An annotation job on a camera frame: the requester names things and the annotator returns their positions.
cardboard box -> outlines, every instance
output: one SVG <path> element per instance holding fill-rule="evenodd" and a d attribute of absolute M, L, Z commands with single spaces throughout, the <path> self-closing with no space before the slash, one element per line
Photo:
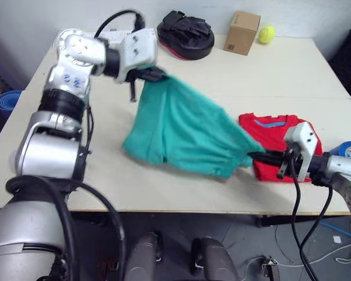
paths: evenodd
<path fill-rule="evenodd" d="M 228 37 L 223 49 L 247 56 L 259 28 L 259 23 L 260 16 L 237 11 L 230 24 Z"/>

white wall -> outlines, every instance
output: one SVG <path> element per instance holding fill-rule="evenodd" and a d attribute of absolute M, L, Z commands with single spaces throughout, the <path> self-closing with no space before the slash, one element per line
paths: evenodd
<path fill-rule="evenodd" d="M 252 12 L 261 15 L 261 26 L 274 25 L 277 36 L 314 38 L 326 58 L 351 28 L 351 0 L 0 0 L 0 72 L 25 87 L 58 30 L 95 30 L 123 8 L 141 11 L 150 27 L 180 10 L 206 19 L 215 33 L 227 32 L 235 10 Z M 117 24 L 127 29 L 128 19 Z"/>

teal shirt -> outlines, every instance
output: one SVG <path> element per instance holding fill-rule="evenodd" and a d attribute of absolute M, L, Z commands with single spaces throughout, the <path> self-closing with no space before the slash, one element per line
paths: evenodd
<path fill-rule="evenodd" d="M 249 152 L 264 152 L 222 107 L 173 76 L 145 83 L 123 148 L 154 165 L 217 177 L 250 166 Z"/>

red t-shirt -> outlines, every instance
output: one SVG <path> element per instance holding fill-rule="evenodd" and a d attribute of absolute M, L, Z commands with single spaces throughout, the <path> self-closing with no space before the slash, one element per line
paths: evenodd
<path fill-rule="evenodd" d="M 305 120 L 299 119 L 296 115 L 280 115 L 278 117 L 264 116 L 256 117 L 253 113 L 239 116 L 239 125 L 249 133 L 255 140 L 261 143 L 265 149 L 285 151 L 287 145 L 283 138 L 287 130 Z M 318 143 L 315 155 L 322 155 L 322 145 L 317 136 Z M 279 167 L 270 166 L 259 161 L 253 161 L 256 177 L 264 181 L 285 181 L 292 182 L 293 179 L 285 176 L 283 180 L 277 178 Z"/>

white table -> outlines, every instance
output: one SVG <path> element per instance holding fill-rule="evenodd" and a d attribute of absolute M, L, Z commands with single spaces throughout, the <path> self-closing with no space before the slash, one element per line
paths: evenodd
<path fill-rule="evenodd" d="M 217 36 L 212 53 L 198 61 L 179 60 L 160 48 L 158 66 L 212 98 L 233 119 L 247 112 L 296 114 L 312 122 L 326 151 L 351 141 L 351 99 L 311 39 L 277 37 L 267 46 L 254 43 L 247 57 L 219 49 L 223 41 L 223 36 Z M 6 181 L 13 176 L 8 158 L 37 110 L 55 61 L 50 50 L 0 134 L 0 207 L 11 197 L 5 191 Z M 142 87 L 143 83 L 137 83 L 138 93 Z M 128 158 L 121 145 L 133 125 L 137 104 L 129 103 L 127 84 L 93 78 L 91 105 L 95 132 L 85 182 L 98 188 L 118 210 L 291 213 L 294 185 L 259 182 L 251 169 L 238 169 L 230 179 L 220 181 Z M 326 188 L 305 183 L 301 189 L 299 214 L 318 214 Z M 72 210 L 104 210 L 84 191 L 74 192 L 68 204 Z M 349 214 L 340 195 L 334 194 L 328 214 Z"/>

